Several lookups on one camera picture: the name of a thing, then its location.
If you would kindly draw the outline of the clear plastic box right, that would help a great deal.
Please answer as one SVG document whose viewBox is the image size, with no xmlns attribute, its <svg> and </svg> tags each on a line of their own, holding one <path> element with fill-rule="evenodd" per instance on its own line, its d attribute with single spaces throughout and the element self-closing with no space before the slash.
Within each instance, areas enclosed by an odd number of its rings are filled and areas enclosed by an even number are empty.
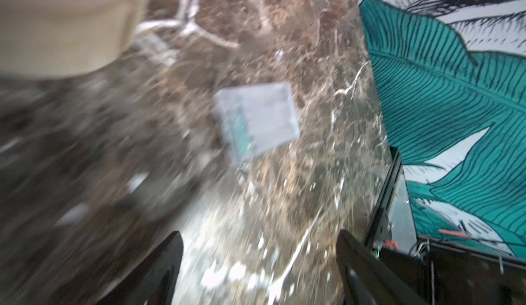
<svg viewBox="0 0 526 305">
<path fill-rule="evenodd" d="M 212 99 L 221 140 L 235 163 L 259 157 L 301 136 L 288 82 L 227 87 Z"/>
</svg>

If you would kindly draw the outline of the small green christmas tree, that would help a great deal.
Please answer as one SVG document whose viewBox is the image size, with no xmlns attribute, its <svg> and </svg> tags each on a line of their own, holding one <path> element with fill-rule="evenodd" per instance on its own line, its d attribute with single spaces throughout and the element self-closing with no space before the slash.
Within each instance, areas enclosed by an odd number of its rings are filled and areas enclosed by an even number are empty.
<svg viewBox="0 0 526 305">
<path fill-rule="evenodd" d="M 1 75 L 94 72 L 131 45 L 150 0 L 1 0 Z"/>
</svg>

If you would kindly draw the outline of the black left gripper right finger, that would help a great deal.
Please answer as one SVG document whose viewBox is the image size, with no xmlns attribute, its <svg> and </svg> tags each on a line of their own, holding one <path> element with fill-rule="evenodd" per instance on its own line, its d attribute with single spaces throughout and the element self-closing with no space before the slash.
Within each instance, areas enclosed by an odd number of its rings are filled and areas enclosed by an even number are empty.
<svg viewBox="0 0 526 305">
<path fill-rule="evenodd" d="M 343 304 L 427 303 L 346 230 L 338 234 L 336 261 Z"/>
</svg>

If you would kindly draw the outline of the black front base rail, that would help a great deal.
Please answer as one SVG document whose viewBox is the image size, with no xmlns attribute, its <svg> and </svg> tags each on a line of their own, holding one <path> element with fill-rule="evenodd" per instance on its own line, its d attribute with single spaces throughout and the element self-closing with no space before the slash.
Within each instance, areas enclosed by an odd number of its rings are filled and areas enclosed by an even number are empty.
<svg viewBox="0 0 526 305">
<path fill-rule="evenodd" d="M 364 238 L 373 256 L 427 304 L 524 304 L 525 250 L 479 217 L 411 198 L 397 148 Z"/>
</svg>

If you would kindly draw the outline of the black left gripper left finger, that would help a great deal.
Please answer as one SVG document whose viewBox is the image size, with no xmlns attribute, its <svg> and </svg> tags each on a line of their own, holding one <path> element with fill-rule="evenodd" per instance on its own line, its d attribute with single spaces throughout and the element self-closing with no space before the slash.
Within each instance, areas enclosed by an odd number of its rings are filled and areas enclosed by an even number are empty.
<svg viewBox="0 0 526 305">
<path fill-rule="evenodd" d="M 172 232 L 98 304 L 170 304 L 184 253 L 178 231 Z"/>
</svg>

